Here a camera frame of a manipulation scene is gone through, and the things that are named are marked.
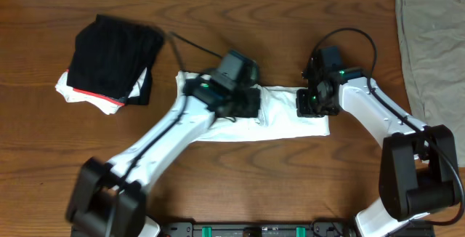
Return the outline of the white printed t-shirt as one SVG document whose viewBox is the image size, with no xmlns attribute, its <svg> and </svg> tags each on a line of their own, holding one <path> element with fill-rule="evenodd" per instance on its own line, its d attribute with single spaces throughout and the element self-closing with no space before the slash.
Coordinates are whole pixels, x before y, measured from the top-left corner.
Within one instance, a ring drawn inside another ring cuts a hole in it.
<svg viewBox="0 0 465 237">
<path fill-rule="evenodd" d="M 328 117 L 304 118 L 296 114 L 297 87 L 261 87 L 261 107 L 256 118 L 218 118 L 198 140 L 253 142 L 297 137 L 327 136 Z"/>
</svg>

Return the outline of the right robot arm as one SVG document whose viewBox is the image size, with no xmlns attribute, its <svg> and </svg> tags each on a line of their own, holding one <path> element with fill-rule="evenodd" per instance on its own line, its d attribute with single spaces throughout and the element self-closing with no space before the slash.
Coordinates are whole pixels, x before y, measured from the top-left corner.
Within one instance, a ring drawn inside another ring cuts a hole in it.
<svg viewBox="0 0 465 237">
<path fill-rule="evenodd" d="M 362 68 L 343 65 L 337 47 L 312 52 L 296 99 L 299 117 L 354 116 L 381 147 L 379 198 L 355 216 L 346 236 L 393 236 L 424 217 L 464 205 L 453 133 L 410 116 Z"/>
</svg>

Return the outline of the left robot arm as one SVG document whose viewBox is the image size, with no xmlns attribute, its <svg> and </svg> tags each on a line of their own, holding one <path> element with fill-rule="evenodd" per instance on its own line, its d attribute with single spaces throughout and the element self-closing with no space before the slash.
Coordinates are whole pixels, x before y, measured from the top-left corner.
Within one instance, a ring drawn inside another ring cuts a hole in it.
<svg viewBox="0 0 465 237">
<path fill-rule="evenodd" d="M 158 236 L 161 226 L 147 215 L 153 186 L 217 118 L 255 118 L 260 91 L 255 61 L 231 50 L 218 68 L 184 81 L 169 112 L 124 152 L 102 163 L 86 161 L 78 174 L 65 219 L 85 236 Z"/>
</svg>

